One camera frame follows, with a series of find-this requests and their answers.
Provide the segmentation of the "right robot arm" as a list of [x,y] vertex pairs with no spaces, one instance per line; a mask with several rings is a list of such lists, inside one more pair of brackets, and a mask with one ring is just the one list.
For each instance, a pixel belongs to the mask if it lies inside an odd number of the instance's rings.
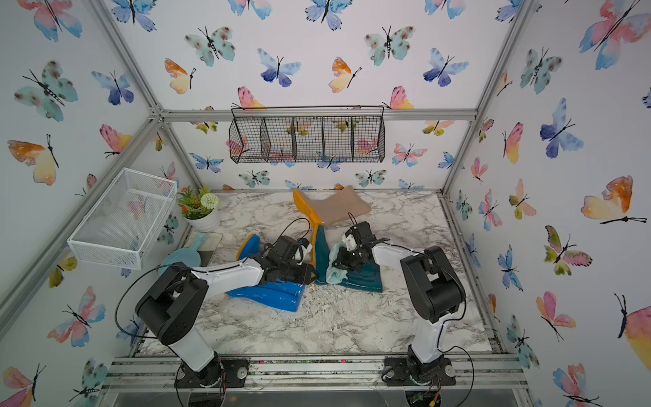
[[342,236],[334,266],[361,271],[375,264],[403,272],[410,301],[420,317],[410,353],[421,364],[440,359],[446,323],[466,304],[466,290],[444,250],[438,246],[412,249],[378,238],[368,222],[352,225]]

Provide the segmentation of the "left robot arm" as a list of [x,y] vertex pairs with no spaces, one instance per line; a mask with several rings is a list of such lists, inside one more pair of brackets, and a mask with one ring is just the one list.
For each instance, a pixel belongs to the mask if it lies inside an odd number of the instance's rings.
[[305,261],[309,248],[306,238],[281,236],[258,254],[222,266],[191,268],[176,262],[142,296],[135,312],[154,337],[181,358],[186,370],[205,375],[217,370],[219,361],[195,327],[203,302],[240,288],[309,283],[314,272]]

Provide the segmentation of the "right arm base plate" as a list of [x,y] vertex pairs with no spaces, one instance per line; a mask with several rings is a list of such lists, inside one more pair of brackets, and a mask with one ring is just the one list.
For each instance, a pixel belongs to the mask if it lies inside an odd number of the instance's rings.
[[444,356],[428,363],[421,363],[415,356],[388,357],[384,360],[381,380],[390,387],[456,385],[451,360]]

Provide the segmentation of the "mint green fluffy cloth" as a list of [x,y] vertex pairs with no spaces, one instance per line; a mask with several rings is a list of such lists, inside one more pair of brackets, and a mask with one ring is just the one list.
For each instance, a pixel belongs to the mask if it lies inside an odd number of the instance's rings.
[[340,249],[346,249],[345,245],[342,243],[335,244],[329,254],[325,281],[330,285],[340,284],[348,278],[348,272],[346,270],[335,266]]

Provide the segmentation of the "blue rubber boot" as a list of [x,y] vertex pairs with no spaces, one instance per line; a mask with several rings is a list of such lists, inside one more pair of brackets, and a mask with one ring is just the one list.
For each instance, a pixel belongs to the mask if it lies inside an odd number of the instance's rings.
[[[260,237],[250,235],[237,253],[237,259],[244,259],[251,254],[261,253]],[[253,300],[277,310],[297,312],[304,295],[305,285],[298,283],[267,283],[264,286],[247,287],[227,293],[230,298]]]

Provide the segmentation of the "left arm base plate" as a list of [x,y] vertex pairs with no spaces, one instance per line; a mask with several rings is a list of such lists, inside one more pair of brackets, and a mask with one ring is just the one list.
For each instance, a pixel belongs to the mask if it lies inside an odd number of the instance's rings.
[[177,389],[243,388],[249,375],[249,367],[249,360],[246,359],[223,359],[215,356],[203,370],[196,372],[183,362],[174,385]]

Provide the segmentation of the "teal green rubber boot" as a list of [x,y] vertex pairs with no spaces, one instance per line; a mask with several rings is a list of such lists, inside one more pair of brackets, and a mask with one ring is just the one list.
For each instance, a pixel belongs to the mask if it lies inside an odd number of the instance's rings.
[[[328,258],[332,247],[327,242],[324,227],[318,226],[311,240],[313,245],[312,262],[315,266],[316,283],[330,285],[326,282]],[[340,284],[344,288],[357,289],[371,293],[382,293],[381,269],[375,264],[364,265],[362,271],[348,271],[348,278]]]

